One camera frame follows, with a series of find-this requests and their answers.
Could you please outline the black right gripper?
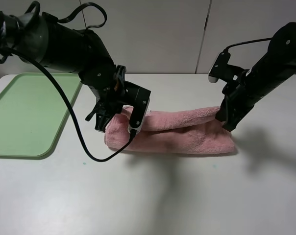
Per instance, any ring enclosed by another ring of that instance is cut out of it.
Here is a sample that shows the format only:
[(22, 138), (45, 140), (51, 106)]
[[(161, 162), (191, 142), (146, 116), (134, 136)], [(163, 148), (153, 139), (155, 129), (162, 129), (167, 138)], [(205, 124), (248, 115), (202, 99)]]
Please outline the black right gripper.
[(258, 101), (258, 74), (252, 70), (228, 70), (223, 81), (224, 99), (215, 119), (232, 132)]

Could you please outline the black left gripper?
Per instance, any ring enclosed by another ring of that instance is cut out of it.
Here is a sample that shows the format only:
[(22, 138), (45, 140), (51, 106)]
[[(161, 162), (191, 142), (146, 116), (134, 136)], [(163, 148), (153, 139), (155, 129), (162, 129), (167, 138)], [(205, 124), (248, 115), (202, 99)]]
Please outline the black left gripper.
[(146, 113), (151, 91), (125, 79), (126, 67), (102, 65), (89, 71), (89, 88), (96, 97), (96, 104), (85, 118), (96, 116), (95, 130), (105, 133), (105, 128), (115, 114), (126, 105), (133, 108), (132, 115)]

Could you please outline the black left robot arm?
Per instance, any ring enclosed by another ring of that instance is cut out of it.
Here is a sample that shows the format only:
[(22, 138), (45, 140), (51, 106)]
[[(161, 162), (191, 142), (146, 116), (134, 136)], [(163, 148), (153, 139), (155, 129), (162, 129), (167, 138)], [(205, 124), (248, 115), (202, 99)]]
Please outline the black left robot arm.
[(92, 26), (83, 30), (65, 26), (81, 10), (83, 6), (59, 19), (41, 12), (39, 2), (34, 1), (19, 17), (0, 11), (0, 64), (16, 53), (26, 63), (77, 74), (96, 97), (86, 117), (87, 121), (96, 119), (96, 130), (104, 132), (114, 115), (129, 105), (133, 110), (128, 128), (140, 131), (150, 91), (125, 80), (126, 68), (113, 62)]

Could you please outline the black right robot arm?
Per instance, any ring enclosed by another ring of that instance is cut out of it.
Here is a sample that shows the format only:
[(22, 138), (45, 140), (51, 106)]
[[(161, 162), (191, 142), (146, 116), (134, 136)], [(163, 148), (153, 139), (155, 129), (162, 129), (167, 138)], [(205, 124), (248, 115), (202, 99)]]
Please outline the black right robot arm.
[(296, 23), (280, 28), (269, 42), (265, 55), (250, 69), (228, 63), (231, 54), (227, 46), (216, 58), (208, 79), (226, 82), (224, 99), (215, 118), (223, 129), (231, 132), (263, 97), (296, 74)]

